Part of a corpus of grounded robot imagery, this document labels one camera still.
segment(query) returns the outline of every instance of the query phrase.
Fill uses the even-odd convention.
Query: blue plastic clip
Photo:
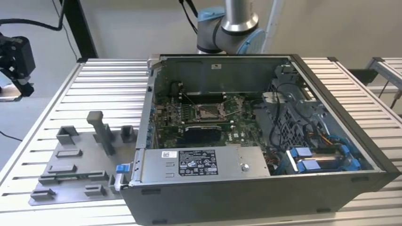
[[[130,172],[130,164],[116,165],[116,173],[128,173]]]

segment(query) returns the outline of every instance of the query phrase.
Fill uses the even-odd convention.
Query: aluminum extrusion table
[[[303,60],[402,171],[401,118],[339,62],[327,58]],[[104,123],[112,129],[128,124],[138,127],[146,85],[146,60],[90,59],[75,66],[0,172],[2,225],[136,225],[123,200],[43,206],[30,206],[28,200],[58,144],[59,127],[74,125],[79,132],[91,131],[94,128],[86,121],[91,110],[104,112]],[[361,194],[337,213],[191,225],[374,226],[401,222],[402,176],[380,192]]]

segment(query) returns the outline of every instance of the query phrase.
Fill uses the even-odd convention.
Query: circuit board
[[[156,106],[158,148],[209,146],[266,147],[262,130],[253,112],[253,101],[239,94],[226,94],[221,103],[186,104],[170,100]],[[205,129],[218,130],[218,139],[207,142],[189,142],[189,129],[203,133]]]

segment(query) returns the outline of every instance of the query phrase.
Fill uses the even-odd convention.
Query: gray plastic post
[[[106,126],[102,122],[103,119],[103,112],[102,111],[90,111],[87,116],[87,122],[94,126],[95,132],[98,135],[98,139],[102,143],[103,149],[107,155],[115,154],[115,148],[112,146],[112,140],[110,134],[106,130]]]

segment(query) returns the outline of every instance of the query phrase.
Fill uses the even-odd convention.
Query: warning label
[[[179,151],[181,176],[218,175],[215,150]]]

